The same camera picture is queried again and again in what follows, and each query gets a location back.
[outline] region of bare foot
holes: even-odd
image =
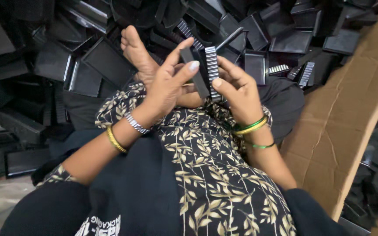
[[[135,79],[149,88],[157,69],[160,67],[148,54],[134,26],[122,30],[121,49],[123,55],[138,69]]]

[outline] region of green bangle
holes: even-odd
[[[236,125],[234,126],[235,130],[234,131],[242,131],[242,130],[245,130],[245,129],[248,129],[248,128],[251,128],[257,124],[259,124],[260,122],[262,122],[264,119],[265,119],[266,115],[263,115],[263,117],[259,120],[259,121],[256,121],[255,123],[247,126],[247,127],[244,127],[244,128],[241,128],[239,125]]]
[[[262,148],[262,149],[270,148],[270,147],[272,147],[272,146],[275,145],[275,142],[273,142],[271,145],[268,145],[268,146],[256,145],[256,144],[250,143],[250,142],[248,142],[248,141],[246,141],[246,140],[245,140],[244,142],[250,144],[250,145],[251,145],[252,147],[254,147],[254,148]]]

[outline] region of silver bracelet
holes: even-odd
[[[135,121],[134,117],[132,117],[131,112],[128,112],[125,114],[126,119],[128,120],[129,124],[134,127],[138,132],[142,134],[148,133],[150,130],[143,128],[141,125],[138,124],[137,121]]]

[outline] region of cardboard box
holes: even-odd
[[[306,96],[281,147],[299,187],[336,221],[378,120],[378,23],[361,33],[349,62]]]

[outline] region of gold bangle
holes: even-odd
[[[112,145],[113,145],[116,149],[118,149],[120,152],[128,153],[128,151],[127,151],[126,149],[124,149],[124,148],[119,144],[119,142],[115,139],[115,136],[113,136],[112,125],[108,125],[106,131],[107,131],[107,133],[108,133],[108,137],[109,137],[109,140],[110,140],[110,142],[112,143]]]
[[[255,130],[258,130],[260,129],[262,126],[264,126],[266,123],[268,122],[268,117],[266,117],[263,121],[261,121],[260,123],[258,123],[257,125],[255,126],[252,126],[248,129],[244,129],[244,130],[240,130],[240,131],[236,131],[234,132],[235,135],[243,135],[243,134],[248,134],[248,133],[251,133]]]

